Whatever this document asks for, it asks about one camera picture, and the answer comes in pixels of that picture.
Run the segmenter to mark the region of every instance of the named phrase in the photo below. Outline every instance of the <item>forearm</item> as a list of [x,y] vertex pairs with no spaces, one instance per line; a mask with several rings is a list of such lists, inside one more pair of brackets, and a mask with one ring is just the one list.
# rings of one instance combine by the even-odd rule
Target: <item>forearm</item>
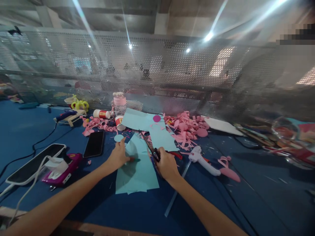
[[169,183],[193,209],[210,235],[247,235],[182,177],[169,181]]
[[112,172],[108,165],[99,167],[21,217],[5,235],[50,235],[75,205]]

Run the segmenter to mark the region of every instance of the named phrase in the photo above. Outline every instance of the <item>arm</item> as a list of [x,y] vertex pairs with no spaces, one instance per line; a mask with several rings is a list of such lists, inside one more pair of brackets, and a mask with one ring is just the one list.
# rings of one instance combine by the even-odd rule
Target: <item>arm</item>
[[113,173],[129,160],[130,158],[125,155],[125,138],[123,138],[120,143],[116,143],[116,147],[104,164],[22,216],[7,229],[5,235],[50,235],[102,178]]
[[162,147],[159,151],[161,161],[156,164],[161,175],[185,199],[210,235],[247,235],[180,176],[173,155]]

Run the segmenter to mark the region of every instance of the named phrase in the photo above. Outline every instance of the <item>pink glue gun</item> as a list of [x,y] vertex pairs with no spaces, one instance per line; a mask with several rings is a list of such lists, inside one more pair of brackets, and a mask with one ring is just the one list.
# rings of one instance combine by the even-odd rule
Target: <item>pink glue gun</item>
[[201,147],[195,146],[189,155],[189,160],[192,162],[199,162],[200,165],[203,166],[210,174],[213,176],[219,176],[221,172],[214,167],[212,167],[209,163],[207,163],[204,158],[201,156]]

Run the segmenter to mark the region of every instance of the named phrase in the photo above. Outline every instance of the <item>white charger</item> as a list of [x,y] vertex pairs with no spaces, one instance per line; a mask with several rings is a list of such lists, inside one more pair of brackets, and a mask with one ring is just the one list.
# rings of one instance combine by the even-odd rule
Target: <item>white charger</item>
[[62,174],[69,167],[64,159],[58,157],[47,156],[49,161],[45,164],[45,166],[54,173]]

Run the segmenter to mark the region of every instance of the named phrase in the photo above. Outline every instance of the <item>phone screen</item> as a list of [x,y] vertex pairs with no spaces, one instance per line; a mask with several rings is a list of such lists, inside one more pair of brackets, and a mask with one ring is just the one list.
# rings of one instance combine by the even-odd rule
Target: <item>phone screen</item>
[[88,144],[86,145],[84,158],[100,156],[103,150],[104,131],[94,132],[90,134]]
[[[20,169],[18,169],[16,172],[14,172],[12,175],[10,175],[7,178],[7,181],[14,182],[14,183],[24,183],[29,178],[33,176],[33,174],[36,173],[38,170],[40,164],[42,163],[45,156],[49,155],[53,157],[56,155],[60,150],[65,148],[65,145],[62,144],[52,144],[49,147],[47,147],[45,150],[43,150],[41,153],[39,153],[37,156],[35,156],[33,159],[31,159],[28,163],[26,163],[24,166],[22,166]],[[44,164],[48,162],[49,159],[46,158],[44,161]]]

